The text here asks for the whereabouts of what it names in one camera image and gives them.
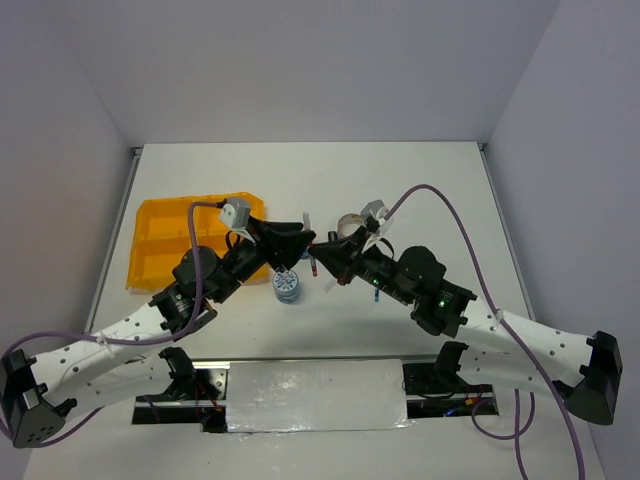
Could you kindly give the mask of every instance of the small white object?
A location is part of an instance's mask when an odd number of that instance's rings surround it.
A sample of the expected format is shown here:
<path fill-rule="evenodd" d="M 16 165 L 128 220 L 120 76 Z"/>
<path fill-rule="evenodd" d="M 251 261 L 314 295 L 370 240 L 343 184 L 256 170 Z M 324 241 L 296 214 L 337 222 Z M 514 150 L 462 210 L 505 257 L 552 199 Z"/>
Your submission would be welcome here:
<path fill-rule="evenodd" d="M 382 200 L 374 200 L 373 202 L 369 202 L 360 211 L 360 215 L 362 216 L 362 218 L 370 216 L 375 218 L 376 220 L 384 219 L 387 213 L 389 213 L 389 209 L 384 206 L 384 202 Z"/>
<path fill-rule="evenodd" d="M 309 212 L 302 212 L 302 224 L 304 225 L 304 229 L 306 231 L 311 230 L 311 219 L 309 218 Z M 309 249 L 305 249 L 305 251 L 300 256 L 301 260 L 306 260 L 309 258 Z"/>
<path fill-rule="evenodd" d="M 353 235 L 362 225 L 364 225 L 364 220 L 361 215 L 357 213 L 347 213 L 343 215 L 340 217 L 340 220 L 338 220 L 338 226 L 336 227 L 338 238 L 346 238 Z"/>
<path fill-rule="evenodd" d="M 324 286 L 324 293 L 329 293 L 329 291 L 338 284 L 338 280 L 335 278 L 331 278 L 327 284 Z"/>
<path fill-rule="evenodd" d="M 227 203 L 220 210 L 218 218 L 229 230 L 255 243 L 247 230 L 250 212 L 251 205 L 244 198 L 229 197 Z"/>
<path fill-rule="evenodd" d="M 498 328 L 503 318 L 504 318 L 504 311 L 501 308 L 498 308 L 498 311 L 494 315 L 493 326 Z"/>
<path fill-rule="evenodd" d="M 380 228 L 378 228 L 377 232 L 373 232 L 369 236 L 369 238 L 367 239 L 367 241 L 364 244 L 364 247 L 362 247 L 362 251 L 363 252 L 366 252 L 367 250 L 369 250 L 378 241 L 380 241 L 380 239 L 382 237 L 384 237 L 384 234 L 387 233 L 387 230 L 389 230 L 389 227 L 393 223 L 393 218 L 390 218 L 389 220 L 384 220 L 384 218 L 382 218 L 382 219 L 378 220 L 378 223 L 380 223 Z"/>
<path fill-rule="evenodd" d="M 109 343 L 107 342 L 107 336 L 104 334 L 102 330 L 99 331 L 96 335 L 96 343 L 103 345 L 107 349 L 107 352 L 109 353 L 111 358 L 115 356 L 115 354 L 113 353 L 113 350 L 111 349 L 111 345 L 109 345 Z"/>

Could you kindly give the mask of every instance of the wire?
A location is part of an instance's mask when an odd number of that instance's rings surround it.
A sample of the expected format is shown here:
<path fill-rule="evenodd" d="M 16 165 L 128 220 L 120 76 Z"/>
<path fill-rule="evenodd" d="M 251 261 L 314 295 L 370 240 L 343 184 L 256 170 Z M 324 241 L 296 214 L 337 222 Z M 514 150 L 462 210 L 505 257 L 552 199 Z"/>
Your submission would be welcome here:
<path fill-rule="evenodd" d="M 416 393 L 415 395 L 417 395 L 420 398 L 424 398 L 425 400 L 448 400 L 453 397 L 454 393 L 451 392 L 451 393 L 448 393 L 447 395 L 440 395 L 440 396 L 420 395 L 419 393 Z"/>
<path fill-rule="evenodd" d="M 233 247 L 235 247 L 240 243 L 240 235 L 236 233 L 236 241 L 233 243 L 233 245 L 231 244 L 232 233 L 235 233 L 235 232 L 229 230 L 224 236 L 224 243 L 227 245 L 227 250 L 231 250 Z"/>
<path fill-rule="evenodd" d="M 168 337 L 163 337 L 159 339 L 149 339 L 149 340 L 121 340 L 117 338 L 105 338 L 104 341 L 106 341 L 106 343 L 109 343 L 112 345 L 127 345 L 127 346 L 160 345 L 163 343 L 174 342 L 176 340 L 179 340 L 185 335 L 187 335 L 189 332 L 191 332 L 198 318 L 198 315 L 200 313 L 199 305 L 202 303 L 202 267 L 200 265 L 200 252 L 198 250 L 198 242 L 196 237 L 196 228 L 195 228 L 193 213 L 197 207 L 222 208 L 223 205 L 224 205 L 224 202 L 216 202 L 216 203 L 192 202 L 191 205 L 189 205 L 189 210 L 187 212 L 187 225 L 189 227 L 189 239 L 191 241 L 191 252 L 193 254 L 193 263 L 194 263 L 194 270 L 195 270 L 195 277 L 196 277 L 195 278 L 196 295 L 193 302 L 193 312 L 191 312 L 191 317 L 189 318 L 187 325 L 185 325 L 183 329 L 169 335 Z M 98 337 L 84 334 L 84 333 L 63 332 L 59 330 L 47 330 L 44 332 L 32 333 L 20 338 L 19 340 L 16 340 L 13 344 L 9 346 L 9 348 L 7 348 L 7 350 L 4 352 L 2 357 L 3 358 L 6 357 L 11 352 L 13 352 L 16 348 L 18 348 L 20 345 L 26 342 L 35 340 L 37 338 L 50 338 L 50 337 L 65 338 L 67 340 L 85 341 L 85 342 L 96 342 L 98 339 Z M 80 423 L 78 423 L 78 425 L 76 425 L 73 429 L 71 429 L 67 434 L 63 435 L 60 438 L 57 438 L 55 441 L 43 442 L 40 445 L 38 445 L 38 447 L 54 445 L 55 443 L 58 443 L 64 440 L 69 435 L 75 433 L 78 429 L 80 429 L 80 427 L 84 426 L 99 411 L 100 409 L 95 409 L 94 411 L 89 413 Z M 4 423 L 1 420 L 0 420 L 0 431 L 4 434 L 5 437 L 7 437 L 8 439 L 11 439 L 11 432 L 9 431 L 9 428 L 6 425 L 4 425 Z"/>
<path fill-rule="evenodd" d="M 162 420 L 160 419 L 160 412 L 158 411 L 158 407 L 156 407 L 153 403 L 151 395 L 143 395 L 142 398 L 144 398 L 145 401 L 149 404 L 149 407 L 151 407 L 151 411 L 153 412 L 153 416 L 156 419 L 156 423 L 162 423 Z"/>
<path fill-rule="evenodd" d="M 477 257 L 477 255 L 475 253 L 473 245 L 471 244 L 471 239 L 469 238 L 467 230 L 464 228 L 462 220 L 460 219 L 460 215 L 458 215 L 458 212 L 456 211 L 454 206 L 451 204 L 449 199 L 440 190 L 438 190 L 436 187 L 434 187 L 432 185 L 428 185 L 426 183 L 419 184 L 419 185 L 416 185 L 414 187 L 411 187 L 409 190 L 407 190 L 404 193 L 404 195 L 402 195 L 398 199 L 398 201 L 395 203 L 395 205 L 393 207 L 391 207 L 391 210 L 389 210 L 387 215 L 385 215 L 385 220 L 389 220 L 396 213 L 398 208 L 400 208 L 400 206 L 405 202 L 405 200 L 407 198 L 409 198 L 409 196 L 412 193 L 416 192 L 417 190 L 429 190 L 429 191 L 435 193 L 440 198 L 440 200 L 442 200 L 444 202 L 444 204 L 447 206 L 447 208 L 449 209 L 449 212 L 451 212 L 451 215 L 453 215 L 453 218 L 455 219 L 456 224 L 458 225 L 458 229 L 460 230 L 460 233 L 462 234 L 462 237 L 464 238 L 464 242 L 467 245 L 467 250 L 469 250 L 469 255 L 471 256 L 471 261 L 473 263 L 473 268 L 476 271 L 476 276 L 478 277 L 478 281 L 480 282 L 480 288 L 482 289 L 482 293 L 484 294 L 485 300 L 487 301 L 487 304 L 489 305 L 489 308 L 491 309 L 493 314 L 497 315 L 498 314 L 498 308 L 496 307 L 495 303 L 493 302 L 493 298 L 491 297 L 491 294 L 489 293 L 489 288 L 487 287 L 487 283 L 485 281 L 484 275 L 482 274 L 482 269 L 480 268 L 480 262 L 478 261 L 478 257 Z M 526 343 L 520 338 L 520 336 L 516 333 L 516 331 L 513 328 L 511 328 L 511 326 L 507 323 L 507 321 L 504 318 L 502 318 L 500 320 L 500 323 L 504 326 L 505 330 L 513 337 L 513 339 L 520 346 L 520 348 L 522 348 L 522 350 L 524 350 L 524 352 L 527 354 L 527 356 L 529 357 L 531 362 L 535 365 L 536 369 L 540 372 L 540 375 L 542 376 L 542 378 L 544 379 L 545 383 L 547 384 L 547 387 L 549 387 L 549 390 L 551 391 L 551 394 L 553 395 L 553 398 L 555 399 L 556 403 L 558 404 L 558 408 L 560 409 L 560 413 L 562 414 L 562 418 L 563 418 L 565 424 L 567 425 L 567 430 L 569 431 L 569 436 L 571 437 L 571 443 L 573 445 L 573 450 L 574 450 L 575 456 L 576 456 L 576 463 L 578 464 L 578 478 L 579 478 L 579 480 L 584 480 L 585 479 L 584 457 L 583 457 L 583 454 L 582 454 L 582 449 L 580 448 L 580 441 L 578 440 L 578 434 L 576 432 L 575 427 L 573 426 L 573 422 L 571 421 L 571 417 L 569 416 L 569 412 L 567 411 L 566 407 L 564 406 L 564 403 L 563 403 L 562 397 L 560 396 L 560 393 L 556 389 L 555 385 L 551 381 L 551 378 L 549 377 L 549 374 L 546 372 L 546 370 L 544 369 L 544 367 L 542 366 L 540 361 L 536 358 L 535 354 L 526 345 Z M 520 444 L 519 444 L 519 442 L 516 442 L 516 447 L 515 448 L 516 448 L 516 457 L 518 457 L 520 455 L 520 452 L 519 452 Z"/>
<path fill-rule="evenodd" d="M 213 408 L 215 409 L 216 412 L 220 412 L 222 411 L 222 408 L 220 408 L 218 406 L 218 402 L 216 402 L 213 397 L 211 397 L 211 395 L 209 395 L 209 392 L 207 392 L 207 389 L 204 388 L 204 385 L 202 385 L 202 383 L 199 383 L 198 385 L 200 385 L 200 388 L 202 389 L 202 391 L 204 392 L 204 394 L 206 395 L 206 397 L 209 399 L 209 401 L 211 402 L 211 404 L 213 405 Z"/>
<path fill-rule="evenodd" d="M 393 258 L 396 255 L 395 250 L 393 249 L 393 245 L 391 245 L 391 242 L 389 240 L 387 240 L 386 238 L 381 238 L 379 240 L 380 243 L 384 244 L 387 246 L 387 248 L 391 251 L 391 260 L 393 260 Z"/>
<path fill-rule="evenodd" d="M 513 427 L 513 442 L 515 444 L 516 449 L 516 462 L 518 462 L 518 470 L 520 470 L 520 475 L 522 475 L 523 480 L 529 480 L 527 476 L 527 472 L 524 469 L 524 463 L 522 462 L 522 450 L 520 449 L 520 390 L 515 389 L 516 396 L 516 414 L 515 417 L 515 426 Z"/>
<path fill-rule="evenodd" d="M 39 443 L 37 445 L 34 445 L 33 448 L 50 447 L 51 445 L 55 445 L 56 443 L 60 443 L 63 440 L 66 440 L 71 435 L 73 435 L 78 430 L 80 430 L 82 427 L 84 427 L 89 422 L 89 420 L 91 420 L 93 417 L 95 417 L 98 414 L 98 412 L 100 412 L 100 410 L 102 410 L 103 408 L 104 407 L 96 408 L 94 411 L 92 411 L 86 417 L 84 417 L 82 420 L 80 420 L 76 425 L 74 425 L 73 428 L 70 428 L 68 431 L 66 431 L 65 433 L 63 433 L 59 437 L 56 437 L 53 440 L 49 440 L 48 442 L 41 442 L 41 443 Z"/>
<path fill-rule="evenodd" d="M 529 392 L 529 396 L 530 396 L 529 398 L 531 399 L 531 409 L 529 411 L 529 418 L 527 419 L 527 423 L 524 424 L 524 427 L 522 427 L 522 430 L 520 430 L 520 435 L 524 435 L 525 432 L 529 430 L 529 427 L 533 423 L 533 417 L 535 416 L 535 413 L 536 413 L 536 396 L 531 392 Z M 482 427 L 478 423 L 478 418 L 476 416 L 478 409 L 483 405 L 490 403 L 491 401 L 493 401 L 493 398 L 484 398 L 484 399 L 478 400 L 475 403 L 475 405 L 473 406 L 473 409 L 471 410 L 471 421 L 473 422 L 473 425 L 480 431 L 480 433 L 486 435 L 487 437 L 491 437 L 495 440 L 513 440 L 515 438 L 514 433 L 512 433 L 511 435 L 498 435 L 497 433 L 492 433 L 486 430 L 484 427 Z"/>

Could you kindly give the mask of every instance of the orange tray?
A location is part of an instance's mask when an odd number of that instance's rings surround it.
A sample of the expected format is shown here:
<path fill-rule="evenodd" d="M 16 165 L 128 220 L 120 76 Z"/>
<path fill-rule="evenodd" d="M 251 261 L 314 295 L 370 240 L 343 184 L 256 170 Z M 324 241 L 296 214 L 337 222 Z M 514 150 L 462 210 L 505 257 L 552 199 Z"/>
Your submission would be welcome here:
<path fill-rule="evenodd" d="M 171 271 L 191 248 L 187 212 L 194 201 L 220 202 L 228 197 L 241 197 L 251 205 L 251 216 L 265 219 L 264 203 L 250 193 L 229 193 L 204 197 L 177 197 L 145 200 L 136 214 L 136 229 L 129 257 L 127 289 L 158 290 L 174 281 Z M 229 229 L 218 220 L 217 208 L 196 208 L 194 212 L 198 245 L 212 248 L 220 257 L 227 252 L 224 237 Z M 268 278 L 263 266 L 250 279 Z"/>

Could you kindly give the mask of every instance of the small blue container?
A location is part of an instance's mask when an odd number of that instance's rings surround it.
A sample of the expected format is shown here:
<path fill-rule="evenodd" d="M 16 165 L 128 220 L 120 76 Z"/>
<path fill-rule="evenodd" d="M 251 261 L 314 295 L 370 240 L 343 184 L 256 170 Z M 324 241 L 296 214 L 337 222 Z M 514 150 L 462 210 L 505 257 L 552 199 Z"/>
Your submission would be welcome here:
<path fill-rule="evenodd" d="M 276 298 L 282 303 L 293 303 L 300 297 L 300 279 L 293 270 L 276 272 L 271 283 Z"/>

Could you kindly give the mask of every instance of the red wire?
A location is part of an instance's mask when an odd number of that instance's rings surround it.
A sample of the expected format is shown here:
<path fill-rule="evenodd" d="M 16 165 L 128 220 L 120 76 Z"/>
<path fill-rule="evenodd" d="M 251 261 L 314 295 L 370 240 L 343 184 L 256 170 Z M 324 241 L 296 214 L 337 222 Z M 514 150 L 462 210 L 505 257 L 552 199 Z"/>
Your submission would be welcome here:
<path fill-rule="evenodd" d="M 219 407 L 218 404 L 216 403 L 216 401 L 213 398 L 211 398 L 211 396 L 207 393 L 207 390 L 204 388 L 204 385 L 202 385 L 202 383 L 200 383 L 199 385 L 200 385 L 200 388 L 202 389 L 202 391 L 204 392 L 204 394 L 207 396 L 207 398 L 209 399 L 209 401 L 213 405 L 213 408 L 215 408 L 216 412 L 221 411 L 222 408 Z"/>

